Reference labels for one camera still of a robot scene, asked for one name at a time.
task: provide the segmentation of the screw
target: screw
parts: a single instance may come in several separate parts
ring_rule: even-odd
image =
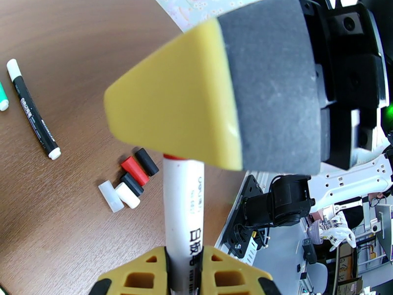
[[[346,17],[344,19],[344,27],[348,31],[353,31],[355,29],[355,21],[350,17]]]

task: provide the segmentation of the red marker cap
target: red marker cap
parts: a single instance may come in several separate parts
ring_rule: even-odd
[[[146,183],[149,182],[149,177],[144,173],[143,169],[140,168],[139,164],[132,156],[128,157],[121,164],[121,167],[129,172],[140,186],[145,186]]]

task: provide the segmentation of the cardboard box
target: cardboard box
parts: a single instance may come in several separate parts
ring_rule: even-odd
[[[339,265],[338,265],[338,282],[343,282],[353,278],[352,269],[353,269],[352,256],[340,258]]]
[[[342,282],[337,287],[336,295],[358,295],[363,289],[363,281],[359,278],[354,278]]]
[[[348,243],[344,243],[340,246],[340,258],[351,256],[354,252],[354,248],[352,248]]]

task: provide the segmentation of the black marker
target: black marker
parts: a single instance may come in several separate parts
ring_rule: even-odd
[[[28,88],[26,87],[26,84],[23,80],[18,63],[15,59],[11,59],[7,63],[7,69],[9,77],[11,77],[11,81],[19,95],[22,108],[25,111],[25,114],[28,117],[35,134],[37,135],[38,140],[42,144],[42,147],[49,158],[52,160],[57,159],[61,155],[60,148],[58,147],[44,120],[40,116],[40,113],[38,112],[37,107],[31,98]]]

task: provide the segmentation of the white marker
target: white marker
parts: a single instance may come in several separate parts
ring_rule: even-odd
[[[170,288],[194,295],[203,248],[204,163],[164,155],[164,209]]]

